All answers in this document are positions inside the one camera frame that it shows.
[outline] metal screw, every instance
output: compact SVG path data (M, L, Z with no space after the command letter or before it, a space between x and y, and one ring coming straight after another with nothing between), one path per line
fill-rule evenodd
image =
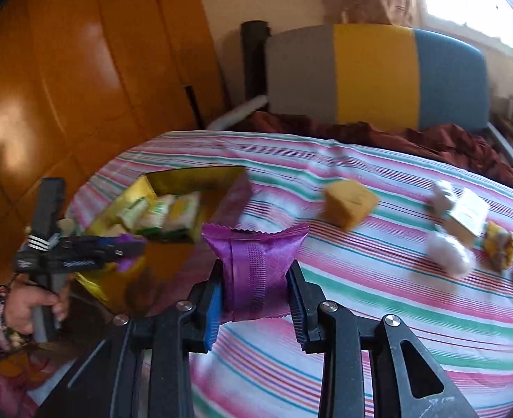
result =
M129 317L126 314L118 314L115 317L113 317L113 324L114 325L127 325L129 323Z
M401 319L396 316L395 314L388 314L385 318L384 318L384 321L389 325L389 326L398 326L400 325L401 323Z
M320 304L320 309L326 312L334 312L338 310L338 304L335 301L326 300Z
M175 306L179 311L190 311L194 307L188 300L179 300Z

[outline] hand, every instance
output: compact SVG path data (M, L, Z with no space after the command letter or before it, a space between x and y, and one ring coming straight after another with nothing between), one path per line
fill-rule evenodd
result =
M25 276L18 276L10 287L5 303L7 327L23 335L32 334L32 308L41 305L53 307L55 317L62 322L69 312L70 279L71 276L57 295L41 287L29 286Z

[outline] white stripes on handle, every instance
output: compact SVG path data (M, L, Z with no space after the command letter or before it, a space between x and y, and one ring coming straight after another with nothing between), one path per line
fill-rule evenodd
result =
M30 248L39 249L40 251L49 251L59 243L60 236L61 235L56 232L51 236L49 240L44 240L41 237L36 237L35 235L29 234L28 246Z

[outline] crumpled white packet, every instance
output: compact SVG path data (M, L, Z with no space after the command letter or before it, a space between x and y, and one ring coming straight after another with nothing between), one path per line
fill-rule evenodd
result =
M426 243L427 256L450 276L463 278L475 268L475 255L446 232L432 231Z
M433 206L438 217L442 217L444 212L452 209L457 200L458 196L450 182L437 180L433 183Z

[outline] open box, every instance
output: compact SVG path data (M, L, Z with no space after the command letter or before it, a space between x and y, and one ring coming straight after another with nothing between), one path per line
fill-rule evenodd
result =
M104 235L118 222L117 214L140 197L151 203L158 196L200 191L199 212L190 236L200 239L206 221L235 227L252 188L245 167L200 167L155 171L144 174L107 206L86 229L87 234ZM113 312L142 314L150 306L157 287L178 272L194 250L194 243L148 241L146 254L126 272L115 264L103 270L78 273L78 281Z

